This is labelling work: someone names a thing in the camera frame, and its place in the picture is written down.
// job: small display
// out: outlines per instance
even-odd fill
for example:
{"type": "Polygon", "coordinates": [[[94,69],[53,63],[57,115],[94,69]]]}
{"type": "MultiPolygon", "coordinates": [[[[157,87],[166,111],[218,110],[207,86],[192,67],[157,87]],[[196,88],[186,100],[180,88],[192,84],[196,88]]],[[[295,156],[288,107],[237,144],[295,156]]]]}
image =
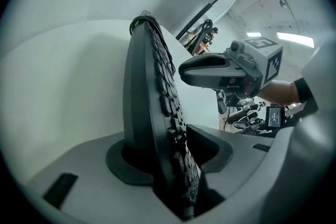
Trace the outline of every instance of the small display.
{"type": "Polygon", "coordinates": [[[268,126],[275,128],[281,127],[281,108],[269,108],[268,126]]]}

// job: ceiling light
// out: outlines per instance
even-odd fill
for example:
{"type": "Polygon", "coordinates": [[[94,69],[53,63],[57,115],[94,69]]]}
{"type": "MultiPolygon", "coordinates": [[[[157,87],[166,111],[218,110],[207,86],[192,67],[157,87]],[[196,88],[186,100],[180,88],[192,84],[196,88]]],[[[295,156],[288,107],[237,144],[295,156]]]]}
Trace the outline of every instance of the ceiling light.
{"type": "Polygon", "coordinates": [[[260,32],[247,33],[249,37],[261,37],[260,32]]]}
{"type": "Polygon", "coordinates": [[[304,37],[294,34],[277,33],[279,39],[300,43],[309,47],[314,47],[314,40],[311,37],[304,37]]]}

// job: keyboard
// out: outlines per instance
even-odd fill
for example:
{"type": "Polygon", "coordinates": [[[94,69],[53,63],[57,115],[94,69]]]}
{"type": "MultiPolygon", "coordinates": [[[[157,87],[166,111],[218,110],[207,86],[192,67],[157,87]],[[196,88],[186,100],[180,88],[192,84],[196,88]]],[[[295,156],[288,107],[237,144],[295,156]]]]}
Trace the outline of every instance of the keyboard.
{"type": "Polygon", "coordinates": [[[172,58],[159,25],[150,18],[131,27],[123,97],[125,147],[128,162],[153,175],[157,196],[188,220],[195,216],[201,170],[187,147],[172,58]]]}

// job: black keyboard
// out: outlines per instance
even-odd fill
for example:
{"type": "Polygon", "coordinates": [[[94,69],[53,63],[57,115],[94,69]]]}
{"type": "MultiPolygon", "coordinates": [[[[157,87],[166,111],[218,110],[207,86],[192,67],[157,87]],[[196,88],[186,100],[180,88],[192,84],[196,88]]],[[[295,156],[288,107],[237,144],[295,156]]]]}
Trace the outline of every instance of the black keyboard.
{"type": "Polygon", "coordinates": [[[151,174],[156,195],[188,220],[195,216],[201,171],[187,147],[172,57],[153,17],[138,17],[130,32],[123,90],[123,157],[151,174]]]}

